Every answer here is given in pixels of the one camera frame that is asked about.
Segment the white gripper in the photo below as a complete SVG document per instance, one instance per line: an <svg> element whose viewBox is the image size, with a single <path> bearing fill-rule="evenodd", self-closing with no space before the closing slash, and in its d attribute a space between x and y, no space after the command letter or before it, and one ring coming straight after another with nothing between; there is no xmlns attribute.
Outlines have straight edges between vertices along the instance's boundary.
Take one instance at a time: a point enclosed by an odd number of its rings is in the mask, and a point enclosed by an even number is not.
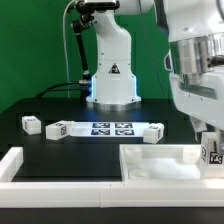
<svg viewBox="0 0 224 224"><path fill-rule="evenodd" d="M224 74L205 73L201 84L184 89L181 79L170 74L170 85L176 108L192 116L195 140L200 142L207 124L224 130Z"/></svg>

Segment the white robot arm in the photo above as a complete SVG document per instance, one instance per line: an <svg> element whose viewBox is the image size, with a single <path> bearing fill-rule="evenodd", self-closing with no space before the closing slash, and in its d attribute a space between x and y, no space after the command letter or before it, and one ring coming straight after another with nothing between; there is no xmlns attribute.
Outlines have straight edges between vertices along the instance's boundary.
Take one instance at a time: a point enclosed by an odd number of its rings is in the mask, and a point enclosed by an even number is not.
<svg viewBox="0 0 224 224"><path fill-rule="evenodd" d="M131 72L131 37L116 15L155 10L168 34L169 81L176 108L197 133L207 125L224 143L224 0L83 0L82 24L97 36L98 68L87 102L103 108L138 102Z"/></svg>

